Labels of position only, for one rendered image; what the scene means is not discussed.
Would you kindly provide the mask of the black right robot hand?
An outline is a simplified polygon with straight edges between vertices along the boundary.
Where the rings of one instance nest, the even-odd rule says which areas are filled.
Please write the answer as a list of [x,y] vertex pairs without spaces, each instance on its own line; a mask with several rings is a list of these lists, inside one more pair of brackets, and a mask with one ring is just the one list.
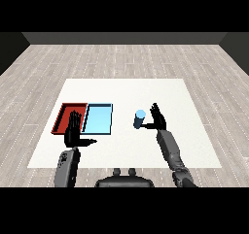
[[165,130],[166,121],[165,121],[163,114],[160,112],[160,108],[157,103],[154,103],[152,105],[150,112],[151,112],[154,122],[142,124],[142,127],[145,127],[147,129]]

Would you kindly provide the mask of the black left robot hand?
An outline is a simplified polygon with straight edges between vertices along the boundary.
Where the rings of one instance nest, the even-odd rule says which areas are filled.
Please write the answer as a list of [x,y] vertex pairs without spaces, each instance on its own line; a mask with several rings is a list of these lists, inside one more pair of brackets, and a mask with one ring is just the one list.
[[82,115],[78,112],[71,112],[68,119],[68,126],[64,134],[64,144],[67,148],[88,147],[96,143],[94,139],[80,138],[80,124]]

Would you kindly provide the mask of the red shallow open box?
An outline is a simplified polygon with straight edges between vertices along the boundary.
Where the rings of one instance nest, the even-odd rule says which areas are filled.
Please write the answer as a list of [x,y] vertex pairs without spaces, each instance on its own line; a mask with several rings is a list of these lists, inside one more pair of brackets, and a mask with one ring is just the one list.
[[60,107],[51,133],[54,135],[63,135],[68,127],[70,113],[73,111],[82,116],[80,125],[83,125],[82,122],[84,121],[87,105],[87,103],[63,103]]

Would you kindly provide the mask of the small blue can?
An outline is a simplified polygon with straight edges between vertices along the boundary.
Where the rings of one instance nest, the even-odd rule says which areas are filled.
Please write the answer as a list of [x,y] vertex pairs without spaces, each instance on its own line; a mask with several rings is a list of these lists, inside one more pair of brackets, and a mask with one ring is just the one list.
[[133,123],[133,126],[136,129],[139,129],[141,127],[145,116],[146,116],[146,113],[143,110],[136,111],[135,117],[134,117],[134,123]]

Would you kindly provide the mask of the light blue shallow open box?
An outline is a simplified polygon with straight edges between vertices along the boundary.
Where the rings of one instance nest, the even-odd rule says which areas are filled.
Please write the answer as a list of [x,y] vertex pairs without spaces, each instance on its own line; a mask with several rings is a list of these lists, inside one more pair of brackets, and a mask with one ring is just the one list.
[[89,103],[81,133],[83,135],[110,135],[112,113],[111,103]]

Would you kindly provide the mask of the dark grey robot body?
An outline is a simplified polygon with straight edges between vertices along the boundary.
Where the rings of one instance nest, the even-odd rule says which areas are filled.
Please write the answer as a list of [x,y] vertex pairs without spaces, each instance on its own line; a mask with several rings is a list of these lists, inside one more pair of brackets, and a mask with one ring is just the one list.
[[151,180],[138,177],[134,168],[128,169],[128,175],[122,176],[121,169],[115,168],[113,175],[98,180],[95,187],[154,187]]

